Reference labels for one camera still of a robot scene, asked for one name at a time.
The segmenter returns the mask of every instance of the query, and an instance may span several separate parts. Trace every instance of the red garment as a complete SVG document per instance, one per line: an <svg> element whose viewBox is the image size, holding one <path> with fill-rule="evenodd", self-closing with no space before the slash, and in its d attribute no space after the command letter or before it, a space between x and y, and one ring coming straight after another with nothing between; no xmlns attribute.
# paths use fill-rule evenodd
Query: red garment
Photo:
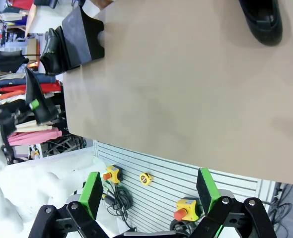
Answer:
<svg viewBox="0 0 293 238"><path fill-rule="evenodd" d="M12 6L22 8L24 10L30 10L34 0L13 0Z"/></svg>
<svg viewBox="0 0 293 238"><path fill-rule="evenodd" d="M61 84L58 80L56 80L56 83L41 83L41 88L43 93L50 93L50 92L61 92ZM0 88L0 92L3 93L10 93L14 91L24 91L26 92L26 85L17 85L17 86L11 86L11 87L3 87Z"/></svg>

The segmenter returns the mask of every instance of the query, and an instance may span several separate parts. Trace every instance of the table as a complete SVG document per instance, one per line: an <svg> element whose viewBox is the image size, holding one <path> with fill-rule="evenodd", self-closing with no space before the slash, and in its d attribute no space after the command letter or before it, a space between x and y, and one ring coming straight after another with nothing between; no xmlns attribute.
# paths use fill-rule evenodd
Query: table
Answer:
<svg viewBox="0 0 293 238"><path fill-rule="evenodd" d="M238 0L120 0L105 58L64 74L70 132L200 167L293 183L293 1L277 47Z"/></svg>

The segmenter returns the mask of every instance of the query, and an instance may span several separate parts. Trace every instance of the beige tabletop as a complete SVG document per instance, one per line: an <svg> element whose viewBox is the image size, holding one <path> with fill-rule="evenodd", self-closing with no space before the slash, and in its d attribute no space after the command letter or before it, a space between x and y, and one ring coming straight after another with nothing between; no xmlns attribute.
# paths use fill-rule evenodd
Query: beige tabletop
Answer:
<svg viewBox="0 0 293 238"><path fill-rule="evenodd" d="M96 15L105 58L64 75L70 132L210 169L293 183L293 0L283 39L238 0L119 0Z"/></svg>

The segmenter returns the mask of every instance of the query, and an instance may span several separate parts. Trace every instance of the red button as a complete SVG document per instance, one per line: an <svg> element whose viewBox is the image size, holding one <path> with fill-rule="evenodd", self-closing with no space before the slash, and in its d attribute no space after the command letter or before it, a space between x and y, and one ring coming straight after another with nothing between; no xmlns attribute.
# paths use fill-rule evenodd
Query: red button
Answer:
<svg viewBox="0 0 293 238"><path fill-rule="evenodd" d="M104 180L108 180L108 179L110 179L112 177L112 175L111 175L111 173L106 173L102 177L103 177Z"/></svg>
<svg viewBox="0 0 293 238"><path fill-rule="evenodd" d="M174 218L177 221L181 221L186 215L187 215L187 211L184 208L174 212Z"/></svg>

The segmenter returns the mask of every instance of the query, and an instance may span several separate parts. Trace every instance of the person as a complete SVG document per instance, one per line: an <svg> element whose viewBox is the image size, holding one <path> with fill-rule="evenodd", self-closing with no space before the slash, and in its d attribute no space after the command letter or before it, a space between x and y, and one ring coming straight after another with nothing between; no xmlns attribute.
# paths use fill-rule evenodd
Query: person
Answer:
<svg viewBox="0 0 293 238"><path fill-rule="evenodd" d="M19 10L19 12L4 11L0 13L0 22L9 22L15 25L26 25L27 15L28 11L26 10Z"/></svg>
<svg viewBox="0 0 293 238"><path fill-rule="evenodd" d="M95 4L100 10L104 9L106 6L111 4L112 0L90 0L93 4Z"/></svg>

